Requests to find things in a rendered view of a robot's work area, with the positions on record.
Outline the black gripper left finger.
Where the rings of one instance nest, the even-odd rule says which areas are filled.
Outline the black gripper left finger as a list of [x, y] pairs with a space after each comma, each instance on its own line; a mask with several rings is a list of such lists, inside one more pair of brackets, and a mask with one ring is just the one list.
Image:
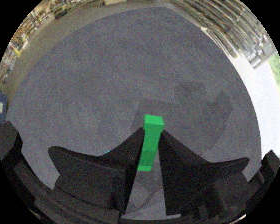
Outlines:
[[145, 137], [144, 127], [133, 132], [119, 147], [103, 156], [85, 155], [63, 147], [48, 148], [48, 156], [60, 173], [80, 183], [115, 193], [117, 209], [125, 216], [129, 194], [136, 179]]

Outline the green post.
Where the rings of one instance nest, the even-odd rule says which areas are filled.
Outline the green post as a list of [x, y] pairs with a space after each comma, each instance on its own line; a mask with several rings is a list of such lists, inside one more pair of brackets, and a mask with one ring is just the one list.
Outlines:
[[159, 148], [157, 143], [159, 143], [160, 133], [163, 132], [164, 128], [163, 116], [145, 115], [143, 127], [145, 129], [143, 152], [141, 152], [137, 171], [151, 172], [157, 148]]

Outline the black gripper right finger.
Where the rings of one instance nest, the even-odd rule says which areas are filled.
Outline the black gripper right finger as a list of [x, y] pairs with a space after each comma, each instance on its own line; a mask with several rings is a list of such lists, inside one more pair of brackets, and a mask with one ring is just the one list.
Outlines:
[[241, 157], [232, 161], [209, 163], [164, 129], [157, 144], [167, 216], [181, 214], [180, 210], [196, 200], [214, 181], [244, 171], [250, 160]]

